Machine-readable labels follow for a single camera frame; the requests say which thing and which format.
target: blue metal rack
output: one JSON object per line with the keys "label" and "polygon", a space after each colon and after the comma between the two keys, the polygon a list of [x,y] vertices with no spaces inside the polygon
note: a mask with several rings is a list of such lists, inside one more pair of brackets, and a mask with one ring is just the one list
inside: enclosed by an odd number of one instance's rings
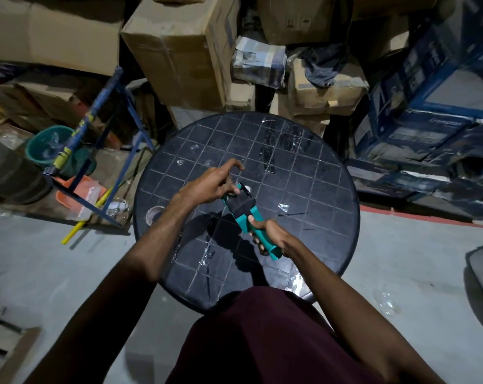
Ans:
{"label": "blue metal rack", "polygon": [[[119,186],[121,185],[124,175],[126,174],[131,161],[133,160],[134,156],[136,155],[136,152],[138,150],[138,147],[140,146],[140,143],[145,140],[147,143],[148,147],[150,148],[151,152],[155,151],[155,147],[152,144],[151,138],[149,137],[147,131],[143,128],[142,121],[140,120],[140,117],[136,114],[136,110],[133,106],[133,102],[131,101],[130,95],[126,91],[126,87],[121,84],[121,76],[123,75],[123,70],[121,67],[117,67],[115,70],[115,73],[111,78],[108,80],[106,83],[105,87],[101,90],[101,92],[97,95],[96,99],[94,100],[94,103],[92,103],[89,111],[85,114],[83,120],[79,122],[78,128],[72,133],[71,137],[69,140],[67,140],[65,146],[63,149],[59,152],[58,156],[55,158],[53,161],[52,165],[47,167],[44,170],[44,175],[46,176],[46,179],[49,181],[49,183],[55,187],[57,190],[61,191],[68,197],[71,197],[73,200],[77,201],[80,203],[80,205],[85,206],[86,208],[90,209],[97,215],[99,215],[101,218],[107,220],[109,223],[112,225],[115,225],[117,227],[122,227],[121,223],[117,222],[115,219],[110,217],[109,215],[106,214],[106,210],[108,209],[109,204],[113,200],[113,197],[115,196]],[[115,181],[115,184],[113,186],[112,191],[110,192],[110,195],[108,196],[108,199],[104,203],[104,206],[102,209],[97,208],[94,204],[91,204],[90,202],[86,201],[85,199],[81,198],[79,195],[77,195],[74,190],[76,190],[76,187],[80,183],[80,181],[83,179],[83,176],[85,175],[85,172],[87,171],[87,168],[90,166],[92,162],[92,158],[96,155],[97,151],[103,146],[104,141],[106,140],[106,137],[108,136],[108,133],[111,130],[112,126],[112,121],[111,118],[108,121],[108,124],[106,128],[104,129],[103,133],[99,136],[97,139],[96,143],[94,144],[94,147],[89,155],[89,157],[84,161],[82,167],[79,169],[78,174],[74,178],[74,180],[71,183],[71,186],[65,187],[61,183],[57,182],[54,178],[60,173],[60,171],[63,169],[65,164],[67,163],[68,159],[72,155],[73,151],[80,145],[81,139],[83,138],[85,132],[88,129],[88,126],[91,124],[92,121],[97,116],[97,113],[99,112],[99,109],[103,104],[106,102],[110,94],[113,92],[113,90],[117,90],[123,100],[123,104],[127,107],[129,113],[133,117],[133,120],[135,121],[136,126],[138,127],[138,130],[140,131],[140,134],[136,138],[136,141],[133,144],[133,148],[131,149],[128,158],[124,162],[124,165],[121,169],[120,174],[117,177],[117,180]]]}

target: green bucket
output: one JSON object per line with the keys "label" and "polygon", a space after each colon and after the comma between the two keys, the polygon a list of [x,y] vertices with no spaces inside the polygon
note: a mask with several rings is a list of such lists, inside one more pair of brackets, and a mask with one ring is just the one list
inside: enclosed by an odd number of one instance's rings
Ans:
{"label": "green bucket", "polygon": [[[54,125],[44,129],[28,141],[25,150],[26,157],[43,169],[50,166],[54,158],[57,157],[59,148],[71,137],[73,132],[72,128],[63,125]],[[90,150],[80,143],[59,176],[64,179],[75,177],[89,154]],[[90,175],[95,170],[96,165],[95,159],[92,159],[85,175]]]}

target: teal crimping tool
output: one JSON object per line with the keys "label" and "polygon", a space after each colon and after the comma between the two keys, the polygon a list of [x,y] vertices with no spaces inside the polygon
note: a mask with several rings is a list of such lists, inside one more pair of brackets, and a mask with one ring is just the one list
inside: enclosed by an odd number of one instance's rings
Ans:
{"label": "teal crimping tool", "polygon": [[252,198],[250,191],[242,183],[237,183],[236,186],[240,189],[239,195],[226,193],[222,197],[225,206],[228,207],[243,233],[253,231],[272,260],[278,260],[282,256],[280,248],[270,241],[265,231],[255,229],[248,220],[248,217],[253,215],[257,221],[264,221],[257,209],[255,198]]}

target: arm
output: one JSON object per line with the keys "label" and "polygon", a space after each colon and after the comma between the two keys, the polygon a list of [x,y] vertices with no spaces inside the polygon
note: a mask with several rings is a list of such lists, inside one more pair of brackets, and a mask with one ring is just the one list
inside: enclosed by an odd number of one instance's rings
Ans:
{"label": "arm", "polygon": [[444,383],[398,330],[302,241],[274,221],[258,222],[253,217],[249,221],[257,229],[266,229],[270,239],[293,260],[336,335],[366,366],[387,382]]}
{"label": "arm", "polygon": [[160,219],[81,305],[26,384],[103,382],[142,315],[188,214],[228,191],[239,192],[232,181],[225,182],[233,166],[244,169],[231,159],[210,168],[172,198]]}

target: person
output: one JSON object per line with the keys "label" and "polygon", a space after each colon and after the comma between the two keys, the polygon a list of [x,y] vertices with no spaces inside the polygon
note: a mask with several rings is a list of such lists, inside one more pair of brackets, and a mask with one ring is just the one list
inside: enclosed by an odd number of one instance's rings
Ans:
{"label": "person", "polygon": [[[209,168],[170,200],[159,220],[112,268],[25,383],[102,382],[151,296],[187,216],[239,193],[231,159]],[[265,229],[291,258],[330,325],[289,291],[252,287],[192,327],[168,383],[443,383],[403,336],[302,242],[272,220]],[[264,247],[257,238],[262,254]]]}

